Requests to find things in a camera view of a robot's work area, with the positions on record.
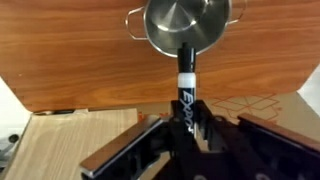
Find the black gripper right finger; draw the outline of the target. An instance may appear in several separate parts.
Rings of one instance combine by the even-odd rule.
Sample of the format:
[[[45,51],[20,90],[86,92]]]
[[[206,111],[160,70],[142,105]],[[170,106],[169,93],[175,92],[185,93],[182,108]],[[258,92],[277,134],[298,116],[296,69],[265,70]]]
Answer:
[[[320,180],[319,142],[249,114],[213,118],[213,147],[228,156],[230,180]]]

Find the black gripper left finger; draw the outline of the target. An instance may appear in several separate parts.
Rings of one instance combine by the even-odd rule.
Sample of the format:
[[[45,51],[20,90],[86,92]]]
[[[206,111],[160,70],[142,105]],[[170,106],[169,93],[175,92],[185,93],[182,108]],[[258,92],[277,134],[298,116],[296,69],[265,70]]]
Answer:
[[[82,180],[137,180],[169,150],[171,116],[150,115],[102,146],[80,164]]]

